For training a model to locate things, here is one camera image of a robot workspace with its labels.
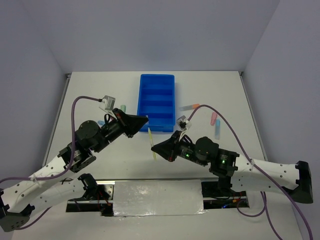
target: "blue plastic bin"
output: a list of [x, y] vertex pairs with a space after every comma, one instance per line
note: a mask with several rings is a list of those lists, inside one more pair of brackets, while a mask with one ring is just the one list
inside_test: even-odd
[[175, 76], [142, 74], [138, 101], [138, 116], [148, 116], [149, 122], [140, 132], [172, 133], [176, 124]]

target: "white table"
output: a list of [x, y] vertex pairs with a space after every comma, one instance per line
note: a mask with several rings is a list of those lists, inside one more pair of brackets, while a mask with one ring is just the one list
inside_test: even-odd
[[[237, 71], [168, 71], [168, 72], [73, 72], [60, 111], [54, 136], [48, 152], [50, 161], [71, 141], [70, 112], [73, 100], [81, 95], [116, 98], [115, 106], [126, 105], [126, 113], [137, 113], [140, 75], [172, 74], [175, 76], [176, 118], [191, 111], [180, 112], [178, 107], [208, 104], [219, 110], [234, 127], [244, 148], [255, 159], [264, 159], [258, 134], [250, 112], [246, 94]], [[200, 109], [192, 118], [188, 135], [196, 141], [207, 136], [223, 149], [241, 150], [224, 122], [221, 122], [220, 140], [214, 139], [210, 126], [212, 111]], [[80, 100], [76, 105], [76, 128], [86, 120], [103, 120], [104, 112], [98, 103]], [[160, 143], [170, 134], [154, 134], [154, 143]], [[82, 173], [91, 173], [97, 180], [172, 179], [213, 177], [209, 167], [201, 167], [178, 158], [170, 163], [160, 156], [153, 160], [148, 134], [137, 133], [132, 139], [119, 137], [110, 146], [96, 154], [97, 160]], [[270, 193], [268, 206], [271, 219], [284, 239], [300, 240], [301, 234], [288, 200]], [[249, 192], [248, 213], [262, 208], [259, 193]], [[66, 203], [53, 207], [37, 224], [16, 231], [14, 240], [22, 239], [277, 239], [267, 218], [239, 215], [236, 209], [213, 209], [205, 214], [191, 216], [100, 217], [98, 213], [65, 213]]]

